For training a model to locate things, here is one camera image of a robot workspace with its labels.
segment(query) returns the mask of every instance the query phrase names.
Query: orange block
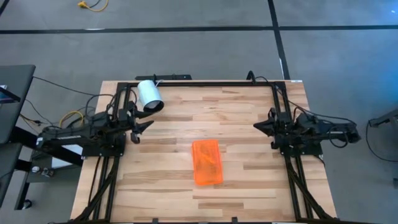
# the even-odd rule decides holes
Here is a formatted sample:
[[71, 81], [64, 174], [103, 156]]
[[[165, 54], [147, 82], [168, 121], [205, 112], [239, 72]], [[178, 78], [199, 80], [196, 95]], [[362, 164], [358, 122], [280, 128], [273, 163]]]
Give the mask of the orange block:
[[223, 166], [217, 140], [199, 140], [192, 143], [193, 178], [197, 185], [223, 182]]

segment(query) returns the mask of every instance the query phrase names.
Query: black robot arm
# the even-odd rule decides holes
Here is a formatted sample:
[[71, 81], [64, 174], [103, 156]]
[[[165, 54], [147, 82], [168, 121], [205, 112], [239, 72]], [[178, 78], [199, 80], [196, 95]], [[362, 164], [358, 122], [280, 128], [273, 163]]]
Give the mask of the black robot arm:
[[[286, 113], [281, 113], [278, 118], [274, 108], [269, 111], [268, 120], [256, 123], [254, 127], [274, 137], [271, 148], [281, 149], [291, 156], [322, 154], [322, 140], [330, 140], [336, 147], [345, 147], [348, 143], [356, 143], [361, 139], [356, 124], [352, 122], [332, 123], [308, 113], [301, 113], [291, 122]], [[340, 140], [343, 145], [336, 145], [332, 141], [334, 139]]]
[[130, 101], [127, 109], [118, 110], [116, 117], [104, 111], [87, 118], [88, 123], [78, 128], [46, 128], [37, 138], [37, 147], [46, 150], [77, 144], [83, 148], [82, 156], [120, 156], [124, 152], [125, 132], [131, 130], [130, 140], [139, 144], [138, 134], [154, 121], [139, 124], [136, 119], [152, 114], [138, 111]]

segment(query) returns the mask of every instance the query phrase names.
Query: wood plank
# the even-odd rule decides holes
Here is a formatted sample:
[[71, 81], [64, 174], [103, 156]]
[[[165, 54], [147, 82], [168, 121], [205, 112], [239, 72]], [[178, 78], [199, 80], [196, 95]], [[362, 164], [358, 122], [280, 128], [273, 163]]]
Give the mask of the wood plank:
[[[114, 94], [116, 85], [117, 81], [103, 82], [101, 93]], [[308, 108], [303, 83], [286, 85], [289, 100]], [[272, 138], [252, 126], [267, 119], [274, 105], [270, 88], [159, 90], [164, 109], [139, 121], [155, 121], [141, 136], [141, 144], [127, 141], [119, 165], [112, 222], [151, 222], [152, 218], [161, 222], [230, 222], [231, 217], [244, 222], [294, 221], [284, 158], [271, 149]], [[103, 111], [109, 100], [101, 97], [96, 111]], [[195, 185], [191, 145], [197, 139], [219, 140], [222, 184]], [[87, 205], [96, 159], [84, 161], [71, 218]], [[335, 216], [323, 164], [313, 156], [303, 156], [302, 160], [308, 189]], [[303, 200], [299, 201], [303, 211]], [[102, 216], [105, 206], [103, 200]]]

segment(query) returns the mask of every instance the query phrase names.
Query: gray floor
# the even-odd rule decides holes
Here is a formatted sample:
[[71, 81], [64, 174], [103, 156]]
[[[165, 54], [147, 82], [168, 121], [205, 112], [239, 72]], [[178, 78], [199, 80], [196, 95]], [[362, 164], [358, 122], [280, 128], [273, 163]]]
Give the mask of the gray floor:
[[[274, 1], [281, 26], [398, 24], [396, 1]], [[260, 0], [114, 0], [101, 13], [79, 9], [77, 2], [10, 0], [0, 17], [0, 30], [272, 24], [267, 1]], [[353, 119], [364, 138], [368, 119], [396, 109], [398, 30], [281, 34], [291, 79], [304, 81], [313, 111]], [[92, 93], [99, 91], [103, 80], [132, 80], [153, 73], [237, 79], [253, 70], [270, 79], [282, 78], [272, 31], [0, 35], [0, 49], [0, 65], [34, 64], [36, 76]], [[86, 101], [84, 96], [37, 80], [27, 98], [53, 121]], [[28, 104], [23, 113], [38, 118]], [[22, 122], [19, 126], [28, 129]], [[389, 126], [369, 133], [379, 155], [398, 159], [398, 142]], [[396, 223], [398, 190], [392, 178], [398, 177], [398, 164], [374, 157], [365, 140], [344, 149], [325, 142], [323, 149], [338, 216]], [[29, 153], [26, 149], [21, 156]], [[14, 211], [22, 181], [22, 174], [16, 172], [0, 210], [0, 223], [68, 220], [78, 176], [79, 170], [71, 170], [68, 177], [31, 185], [28, 194], [35, 206]]]

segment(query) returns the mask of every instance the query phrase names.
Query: caster wheel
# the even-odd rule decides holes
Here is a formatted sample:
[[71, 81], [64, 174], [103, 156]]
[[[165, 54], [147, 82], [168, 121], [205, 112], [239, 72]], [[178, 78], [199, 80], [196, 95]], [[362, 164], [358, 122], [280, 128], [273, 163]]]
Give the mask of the caster wheel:
[[32, 206], [32, 202], [30, 200], [25, 200], [24, 201], [24, 207], [22, 209], [28, 209]]

